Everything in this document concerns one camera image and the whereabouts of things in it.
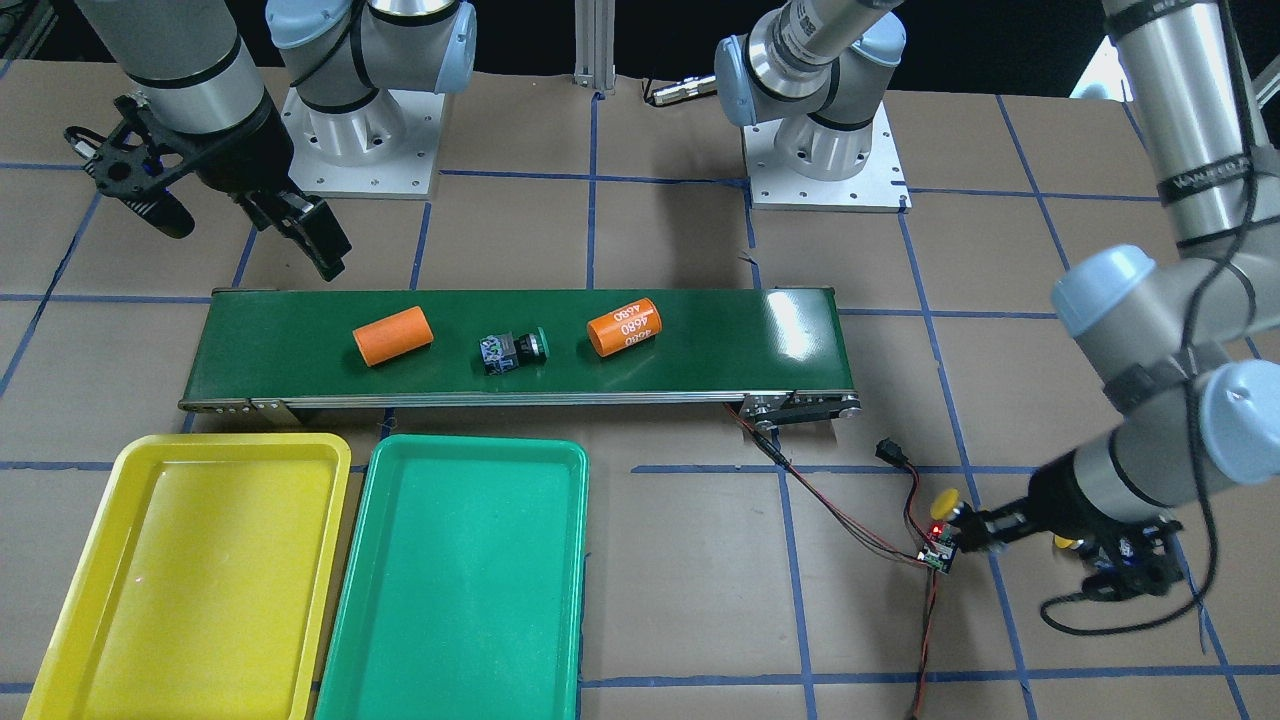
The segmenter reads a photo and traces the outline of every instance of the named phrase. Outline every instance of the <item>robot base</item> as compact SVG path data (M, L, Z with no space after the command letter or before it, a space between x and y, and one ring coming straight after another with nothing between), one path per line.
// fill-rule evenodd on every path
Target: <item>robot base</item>
M817 181L788 168L773 149L782 120L742 128L751 204L760 210L897 213L911 208L902 163L884 105L876 110L876 140L863 170L846 181Z
M384 200L428 200L435 178L435 156L440 145L444 96L434 92L392 90L404 117L407 135L397 143L393 156L371 165L335 165L311 149L305 135L306 105L297 90L289 90L280 111L293 140L293 165L289 177L303 191L321 197L376 197Z

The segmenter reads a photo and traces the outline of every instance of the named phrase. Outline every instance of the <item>conveyor belt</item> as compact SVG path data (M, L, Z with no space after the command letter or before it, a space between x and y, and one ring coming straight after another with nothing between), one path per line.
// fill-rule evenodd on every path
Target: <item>conveyor belt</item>
M662 332L599 357L586 322L640 297ZM351 331L412 305L435 341L365 366ZM479 341L544 328L544 365L486 375ZM214 293L179 406L212 413L730 401L760 423L858 407L829 288Z

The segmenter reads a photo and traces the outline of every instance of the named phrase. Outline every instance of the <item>cable connector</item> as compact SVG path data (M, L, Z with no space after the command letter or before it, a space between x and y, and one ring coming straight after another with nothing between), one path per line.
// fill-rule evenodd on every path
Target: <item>cable connector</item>
M902 448L890 438L884 438L876 443L876 457L900 470L906 469L906 466L911 464L911 461L906 459L906 454L902 452Z

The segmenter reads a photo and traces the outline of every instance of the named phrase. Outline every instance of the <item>orange cylinder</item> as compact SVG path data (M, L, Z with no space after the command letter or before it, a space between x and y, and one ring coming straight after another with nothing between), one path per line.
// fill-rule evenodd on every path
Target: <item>orange cylinder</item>
M628 302L586 324L596 355L607 357L662 332L662 316L648 297Z
M365 365L370 368L435 340L426 315L416 305L356 328L351 334L356 338L356 347L360 348Z

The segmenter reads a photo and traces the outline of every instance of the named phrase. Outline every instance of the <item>yellow tray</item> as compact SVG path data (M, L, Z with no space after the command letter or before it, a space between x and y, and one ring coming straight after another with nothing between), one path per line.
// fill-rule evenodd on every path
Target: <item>yellow tray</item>
M24 720L302 720L349 468L330 434L124 448Z

